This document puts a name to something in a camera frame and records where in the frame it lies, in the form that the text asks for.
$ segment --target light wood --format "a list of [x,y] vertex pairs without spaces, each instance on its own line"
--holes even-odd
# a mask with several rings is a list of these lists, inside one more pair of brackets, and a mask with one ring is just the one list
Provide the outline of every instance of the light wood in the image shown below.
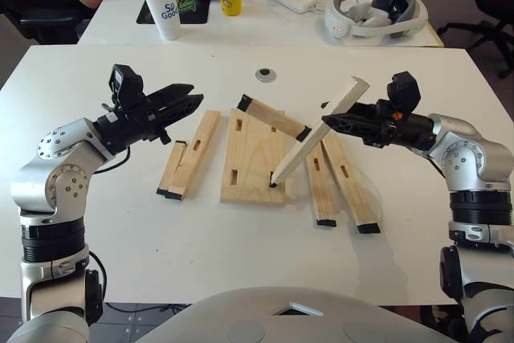
[[316,223],[326,227],[335,227],[337,205],[332,195],[330,172],[325,162],[321,144],[316,145],[305,159],[308,182],[311,186],[312,204],[316,213]]
[[221,202],[286,202],[285,183],[270,188],[271,172],[285,155],[285,135],[233,108],[226,136]]
[[164,169],[164,173],[162,174],[161,181],[159,182],[159,186],[157,188],[157,194],[163,194],[166,196],[168,193],[168,187],[173,180],[173,176],[175,175],[175,171],[177,170],[178,163],[182,159],[184,152],[186,150],[186,143],[184,141],[175,141],[173,144],[173,148],[169,153],[168,162],[166,163],[166,167]]
[[193,140],[187,146],[184,157],[178,164],[177,170],[169,184],[167,197],[182,200],[191,187],[198,166],[202,161],[210,139],[219,122],[219,112],[206,110],[200,125],[196,129]]
[[245,94],[243,94],[239,102],[238,109],[300,142],[304,140],[311,130],[308,126]]
[[330,132],[321,143],[337,185],[346,198],[357,229],[360,233],[379,233],[377,216],[369,205],[355,171],[339,142],[339,138],[334,132]]
[[330,128],[321,120],[322,116],[347,112],[369,88],[369,85],[356,76],[350,77],[342,90],[323,109],[312,125],[312,131],[302,142],[296,142],[271,176],[271,185],[282,182],[307,155],[320,143]]

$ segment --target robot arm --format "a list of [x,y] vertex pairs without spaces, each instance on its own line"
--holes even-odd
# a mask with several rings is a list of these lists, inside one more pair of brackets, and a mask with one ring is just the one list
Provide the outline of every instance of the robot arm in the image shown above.
[[109,85],[114,107],[95,122],[82,118],[49,132],[13,181],[22,225],[26,324],[10,341],[45,341],[42,335],[47,341],[87,341],[87,327],[100,318],[103,300],[98,272],[86,269],[84,213],[91,178],[136,141],[170,142],[165,128],[203,99],[188,95],[193,89],[188,84],[146,96],[141,77],[124,65],[114,66]]
[[366,145],[402,145],[439,165],[450,191],[449,236],[455,242],[441,251],[442,290],[463,306],[472,341],[512,341],[511,152],[483,139],[463,120],[413,114],[421,96],[408,72],[396,74],[387,92],[390,100],[355,104],[347,113],[324,116],[323,121],[339,133],[362,138]]

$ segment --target wooden stick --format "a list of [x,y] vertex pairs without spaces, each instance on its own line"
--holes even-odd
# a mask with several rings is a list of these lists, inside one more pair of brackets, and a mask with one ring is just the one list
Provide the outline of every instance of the wooden stick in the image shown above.
[[305,159],[307,175],[311,186],[312,202],[316,223],[325,227],[336,227],[336,203],[330,188],[329,171],[324,160],[321,144],[316,145]]
[[219,122],[219,112],[206,110],[200,125],[196,129],[193,140],[187,146],[184,157],[178,164],[173,180],[169,184],[167,198],[182,200],[191,187],[198,166],[206,153],[216,124]]
[[186,143],[184,141],[175,141],[173,144],[173,148],[169,153],[168,162],[166,163],[166,167],[164,169],[164,173],[162,174],[161,181],[159,182],[159,186],[157,188],[157,194],[165,195],[168,193],[168,187],[173,180],[173,175],[177,170],[178,163],[182,159],[184,155],[184,151],[186,150]]
[[[355,102],[369,88],[369,85],[362,79],[353,76],[343,89],[328,102],[323,110],[323,115],[339,114],[347,112]],[[282,182],[296,167],[311,153],[314,146],[320,143],[323,137],[330,131],[330,127],[318,117],[312,131],[302,142],[296,142],[286,157],[277,166],[275,172],[271,176],[270,186]]]
[[303,141],[311,131],[308,126],[296,122],[292,118],[284,115],[262,102],[243,94],[238,104],[238,109],[257,118],[258,120],[280,130],[282,133],[291,136],[298,141]]
[[346,198],[353,221],[357,224],[359,233],[380,233],[377,216],[364,195],[361,184],[359,184],[346,157],[339,138],[334,132],[331,132],[325,136],[321,143],[327,154],[328,163],[336,177],[337,185]]

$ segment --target floor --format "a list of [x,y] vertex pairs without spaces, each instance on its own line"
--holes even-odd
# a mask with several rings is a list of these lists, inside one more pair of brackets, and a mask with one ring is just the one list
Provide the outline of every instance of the floor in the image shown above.
[[[434,28],[443,26],[447,22],[480,22],[483,19],[487,19],[476,9],[474,0],[423,1],[427,5],[429,19]],[[35,42],[26,41],[1,15],[0,37],[0,58],[2,58],[0,62],[1,88],[28,47],[31,44],[35,44]],[[448,31],[443,36],[443,42],[446,47],[466,47],[474,39],[474,36],[462,31]],[[486,43],[474,50],[471,53],[471,57],[511,118],[514,118],[514,75],[510,75],[505,80],[501,80],[496,76],[496,73],[503,70],[505,66],[499,52],[492,44]],[[135,312],[122,313],[104,307],[104,315],[99,323],[92,326],[92,343],[101,341],[128,343],[136,341],[174,314],[172,309],[166,309],[163,312],[160,312],[159,309],[141,311],[149,304],[115,305],[126,310],[134,310]],[[405,312],[406,316],[411,317],[411,308],[408,308],[408,312]],[[0,298],[0,341],[6,341],[19,326],[21,323],[20,313],[19,299]]]

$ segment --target black cable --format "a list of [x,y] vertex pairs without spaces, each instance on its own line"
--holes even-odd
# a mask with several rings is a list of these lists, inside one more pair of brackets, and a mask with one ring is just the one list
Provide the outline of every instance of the black cable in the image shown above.
[[102,300],[105,299],[105,292],[107,291],[107,271],[105,271],[105,267],[100,261],[100,258],[95,255],[93,252],[89,251],[89,255],[96,261],[98,267],[102,271]]
[[151,311],[153,309],[158,309],[159,312],[168,311],[169,309],[173,312],[173,314],[178,314],[180,311],[183,311],[184,309],[188,308],[191,304],[165,304],[165,305],[156,305],[153,307],[147,307],[142,309],[122,309],[115,307],[114,305],[110,303],[105,303],[109,308],[114,309],[115,311],[122,312],[122,313],[136,313],[136,312],[144,312],[144,311]]
[[127,155],[125,156],[125,158],[122,161],[118,162],[117,164],[115,164],[113,166],[109,166],[108,168],[97,170],[93,174],[100,174],[100,173],[109,172],[109,171],[117,168],[118,166],[122,166],[125,162],[127,162],[129,160],[129,158],[130,158],[130,146],[127,146]]
[[444,175],[443,171],[435,164],[434,160],[430,157],[427,157],[426,158],[429,163],[432,164],[432,166],[439,172],[439,174],[441,174],[443,176],[443,178],[446,178],[446,176]]

